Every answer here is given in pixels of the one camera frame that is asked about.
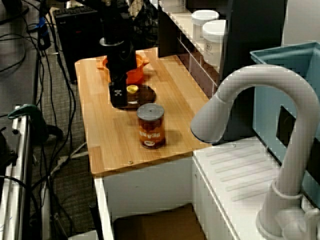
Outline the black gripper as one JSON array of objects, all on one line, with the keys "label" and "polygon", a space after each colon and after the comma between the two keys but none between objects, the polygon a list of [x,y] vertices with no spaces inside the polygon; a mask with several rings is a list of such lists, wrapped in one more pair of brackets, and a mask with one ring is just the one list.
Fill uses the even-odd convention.
[{"label": "black gripper", "polygon": [[117,82],[126,83],[127,72],[137,68],[136,51],[131,41],[125,41],[106,58],[112,82],[108,84],[111,104],[114,108],[124,108],[128,104],[126,85]]}]

